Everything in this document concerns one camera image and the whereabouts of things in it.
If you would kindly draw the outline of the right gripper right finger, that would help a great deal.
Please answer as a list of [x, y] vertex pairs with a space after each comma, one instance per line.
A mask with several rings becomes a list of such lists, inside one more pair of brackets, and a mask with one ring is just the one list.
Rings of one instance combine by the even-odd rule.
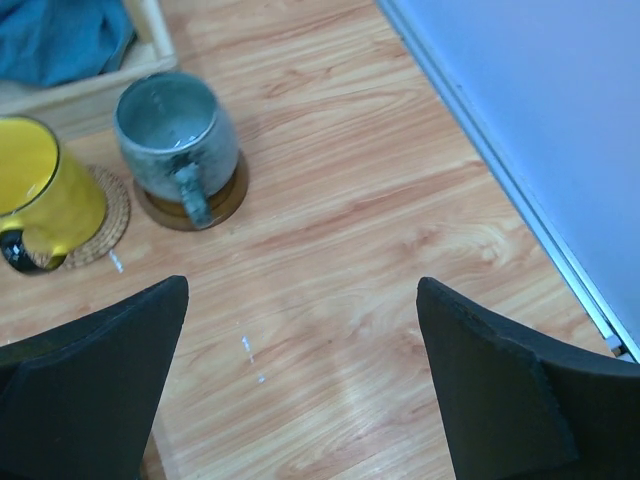
[[635, 479], [639, 367], [556, 340], [433, 278], [416, 308], [459, 479]]

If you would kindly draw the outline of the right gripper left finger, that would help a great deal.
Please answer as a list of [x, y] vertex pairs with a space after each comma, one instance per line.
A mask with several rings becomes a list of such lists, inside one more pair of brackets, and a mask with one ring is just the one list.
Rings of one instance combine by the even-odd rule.
[[139, 478], [188, 302], [173, 275], [3, 346], [2, 478]]

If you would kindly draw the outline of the woven rattan coaster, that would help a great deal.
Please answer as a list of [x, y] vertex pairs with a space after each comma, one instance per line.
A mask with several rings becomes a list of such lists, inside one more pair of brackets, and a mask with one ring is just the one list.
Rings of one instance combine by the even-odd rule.
[[105, 193], [106, 214], [96, 234], [66, 256], [59, 265], [61, 270], [84, 267], [104, 257], [117, 245], [129, 225], [131, 202], [124, 181], [98, 165], [89, 165], [88, 170]]

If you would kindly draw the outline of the yellow glass cup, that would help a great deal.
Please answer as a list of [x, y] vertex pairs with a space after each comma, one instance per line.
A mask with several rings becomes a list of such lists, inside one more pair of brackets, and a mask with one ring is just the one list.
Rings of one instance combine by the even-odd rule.
[[49, 273], [99, 231], [107, 200], [53, 130], [1, 118], [1, 256], [24, 275]]

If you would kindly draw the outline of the brown wooden coaster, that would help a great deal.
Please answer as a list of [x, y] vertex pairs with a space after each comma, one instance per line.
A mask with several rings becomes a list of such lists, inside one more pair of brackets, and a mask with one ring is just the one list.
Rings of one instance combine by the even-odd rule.
[[[249, 167], [242, 150], [231, 179], [215, 195], [208, 198], [213, 224], [231, 217], [242, 204], [249, 187]], [[162, 200], [146, 192], [136, 180], [133, 192], [142, 210], [157, 224], [177, 231], [197, 231], [180, 203]]]

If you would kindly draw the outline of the grey ceramic mug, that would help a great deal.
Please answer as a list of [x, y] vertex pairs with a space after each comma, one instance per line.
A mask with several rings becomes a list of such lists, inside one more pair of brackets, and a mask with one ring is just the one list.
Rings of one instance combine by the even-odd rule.
[[209, 199], [232, 179], [240, 152], [230, 114], [213, 90], [190, 73], [152, 74], [124, 90], [113, 123], [138, 185], [183, 207], [195, 229], [211, 227]]

